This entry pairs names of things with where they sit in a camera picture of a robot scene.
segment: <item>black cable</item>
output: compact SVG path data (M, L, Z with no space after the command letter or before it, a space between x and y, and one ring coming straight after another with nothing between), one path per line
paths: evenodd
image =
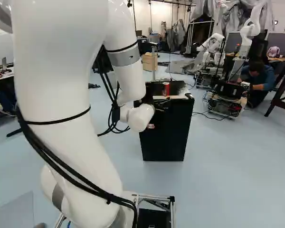
M206 112L209 112L210 110L207 110L207 111L204 111L203 113L197 113L197 112L192 112L192 113L196 113L195 115L199 115L199 114L204 114Z
M222 120L224 120L224 119L226 119L227 117L230 117L232 114L230 114L230 115L227 115L227 116L224 116L223 118L221 118L221 119L217 119L217 118L211 118L211 117L208 117L208 116L206 116L204 113L205 112L203 112L203 113L197 113L197 112L192 112L192 113L196 113L195 115L203 115L204 117L206 117L206 118L208 118L208 119L211 119L211 120L217 120L217 121L222 121Z

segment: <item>black tripod leg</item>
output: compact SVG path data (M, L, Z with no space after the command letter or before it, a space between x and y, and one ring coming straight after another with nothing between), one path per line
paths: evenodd
M13 132L11 132L11 133L8 133L8 134L6 135L6 137L11 137L11 136L16 135L16 134L21 133L21 132L22 132L22 129L19 128L19 129L15 130L15 131L13 131Z

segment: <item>pole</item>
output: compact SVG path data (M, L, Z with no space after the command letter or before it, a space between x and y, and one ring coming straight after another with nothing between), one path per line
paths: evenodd
M152 72L153 72L153 81L155 82L155 46L152 46Z
M151 2L150 2L150 20L151 20L151 31L153 33L153 29L152 29L152 7L151 7Z
M179 4L182 6L196 6L196 5L189 5L189 4L184 4L184 3L176 3L172 1L166 1L166 0L150 0L150 1L158 1L158 2L164 2L164 3L170 3L170 4Z
M134 0L132 0L132 4L133 4L134 25L135 25L135 31L136 31L136 18L135 18Z

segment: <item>white robotic arm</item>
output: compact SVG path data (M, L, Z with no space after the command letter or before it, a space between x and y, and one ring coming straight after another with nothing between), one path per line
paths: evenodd
M65 164L106 192L122 196L118 173L87 112L87 84L90 67L104 43L122 89L118 104L124 107L144 96L142 65L127 6L123 0L13 0L11 9L15 89L23 118ZM141 131L154 110L144 104L121 112L122 120ZM133 213L128 208L107 204L48 165L42 170L41 183L45 195L77 228L108 228L117 220L119 227L132 225L128 220Z
M244 23L244 26L240 30L242 37L242 44L239 51L240 57L246 57L248 55L252 40L248 38L255 37L261 32L260 15L263 7L267 4L268 0L262 0L251 11L250 18Z
M206 65L209 62L210 54L219 52L220 45L225 37L219 33L214 33L209 37L201 46L197 47L197 51L203 51L202 65Z

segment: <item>light blue floor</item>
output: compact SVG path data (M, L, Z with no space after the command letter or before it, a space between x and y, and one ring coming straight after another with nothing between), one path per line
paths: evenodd
M160 55L159 61L169 61L169 54ZM158 78L169 77L165 68L159 67ZM152 73L144 73L150 80ZM172 77L193 83L191 76ZM102 132L110 101L99 75L91 82L101 86L90 96L95 128ZM191 92L194 111L205 111L204 90ZM176 197L178 228L285 228L285 110L275 108L264 117L273 95L235 121L192 117L184 162L143 162L139 136L132 131L100 140L125 190ZM58 211L40 190L43 161L22 134L5 138L18 127L13 120L0 126L0 207L33 191L35 224L51 227Z

